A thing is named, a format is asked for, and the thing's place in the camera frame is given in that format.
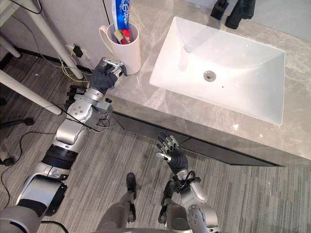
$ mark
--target electrical outlet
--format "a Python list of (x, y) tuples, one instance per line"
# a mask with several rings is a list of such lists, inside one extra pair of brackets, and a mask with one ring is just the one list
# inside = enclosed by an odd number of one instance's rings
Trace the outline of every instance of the electrical outlet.
[[(71, 53), (71, 51), (73, 50), (73, 46), (71, 46), (71, 45), (66, 45), (66, 48), (69, 50), (69, 53)], [(88, 52), (87, 52), (86, 50), (84, 50), (84, 49), (81, 49), (81, 51), (82, 51), (83, 55), (82, 55), (82, 57), (80, 57), (80, 58), (89, 59), (89, 54), (88, 54)]]

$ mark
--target toothpaste tube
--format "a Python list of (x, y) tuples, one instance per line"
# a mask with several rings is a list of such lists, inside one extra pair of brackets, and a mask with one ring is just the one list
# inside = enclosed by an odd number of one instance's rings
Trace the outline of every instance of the toothpaste tube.
[(130, 43), (129, 30), (130, 0), (112, 0), (112, 17), (115, 29), (120, 30), (125, 39)]

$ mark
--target cup handle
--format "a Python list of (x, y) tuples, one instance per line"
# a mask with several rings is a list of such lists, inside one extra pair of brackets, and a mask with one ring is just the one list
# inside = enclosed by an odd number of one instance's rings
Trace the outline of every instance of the cup handle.
[(108, 40), (108, 35), (107, 35), (107, 27), (105, 25), (102, 25), (99, 27), (99, 36), (101, 37), (106, 47), (110, 50), (110, 52), (113, 53), (112, 49), (108, 46), (109, 40)]

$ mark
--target faucet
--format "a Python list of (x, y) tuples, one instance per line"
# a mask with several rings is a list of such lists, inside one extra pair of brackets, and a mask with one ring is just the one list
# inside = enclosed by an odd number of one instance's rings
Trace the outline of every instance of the faucet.
[(254, 15), (256, 0), (238, 0), (231, 14), (225, 21), (225, 26), (237, 29), (242, 18), (251, 19)]

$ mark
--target countertop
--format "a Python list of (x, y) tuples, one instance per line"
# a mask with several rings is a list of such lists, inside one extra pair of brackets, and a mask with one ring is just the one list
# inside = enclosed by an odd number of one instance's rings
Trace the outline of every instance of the countertop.
[[(283, 166), (311, 166), (311, 43), (249, 20), (237, 30), (210, 17), (210, 9), (181, 0), (132, 1), (130, 21), (140, 32), (142, 66), (108, 91), (117, 112)], [(286, 51), (281, 126), (149, 84), (174, 16)]]

